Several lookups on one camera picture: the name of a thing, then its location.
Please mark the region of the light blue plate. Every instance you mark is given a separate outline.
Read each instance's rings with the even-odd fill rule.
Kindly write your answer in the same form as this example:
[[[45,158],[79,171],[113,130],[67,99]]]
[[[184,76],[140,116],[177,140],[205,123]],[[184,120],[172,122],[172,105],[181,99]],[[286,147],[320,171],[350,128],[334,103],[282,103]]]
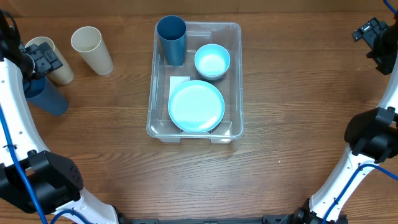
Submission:
[[[179,85],[167,105],[170,119],[182,131],[201,133],[216,128],[225,113],[223,95],[211,83],[191,80]]]

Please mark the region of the blue cup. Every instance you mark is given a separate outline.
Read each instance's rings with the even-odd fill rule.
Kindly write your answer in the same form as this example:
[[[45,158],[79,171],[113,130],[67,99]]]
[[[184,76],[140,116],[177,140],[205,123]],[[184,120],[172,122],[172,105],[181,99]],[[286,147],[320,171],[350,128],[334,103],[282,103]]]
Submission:
[[[25,98],[40,109],[56,116],[64,114],[68,109],[68,101],[47,78],[23,82]]]
[[[165,16],[157,23],[157,34],[169,65],[185,63],[187,26],[178,16]]]

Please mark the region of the light blue bowl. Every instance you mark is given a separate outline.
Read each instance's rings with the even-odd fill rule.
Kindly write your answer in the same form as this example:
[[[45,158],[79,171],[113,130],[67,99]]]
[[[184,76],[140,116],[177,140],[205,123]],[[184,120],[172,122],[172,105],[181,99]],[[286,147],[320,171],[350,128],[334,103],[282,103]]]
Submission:
[[[195,53],[194,64],[197,72],[206,80],[220,79],[231,65],[229,51],[218,44],[206,44]]]

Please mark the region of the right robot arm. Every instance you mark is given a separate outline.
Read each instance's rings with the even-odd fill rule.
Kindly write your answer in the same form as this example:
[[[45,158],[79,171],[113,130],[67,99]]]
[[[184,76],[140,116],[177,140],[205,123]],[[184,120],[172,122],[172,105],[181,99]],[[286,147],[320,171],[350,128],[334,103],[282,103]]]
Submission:
[[[282,223],[347,223],[341,210],[362,180],[397,155],[397,25],[371,19],[353,32],[364,40],[377,70],[390,80],[377,107],[355,115],[345,130],[343,155],[321,188]]]

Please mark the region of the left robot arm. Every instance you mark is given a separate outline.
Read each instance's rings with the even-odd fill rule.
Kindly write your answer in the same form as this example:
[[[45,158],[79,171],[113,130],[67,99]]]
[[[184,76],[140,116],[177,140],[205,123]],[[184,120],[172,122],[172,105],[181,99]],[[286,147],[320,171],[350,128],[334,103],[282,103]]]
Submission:
[[[24,47],[7,11],[1,11],[1,198],[42,223],[66,217],[74,223],[128,223],[116,207],[98,200],[83,186],[76,164],[50,152],[38,134],[28,102],[64,114],[65,97],[47,78],[65,65],[44,42]]]

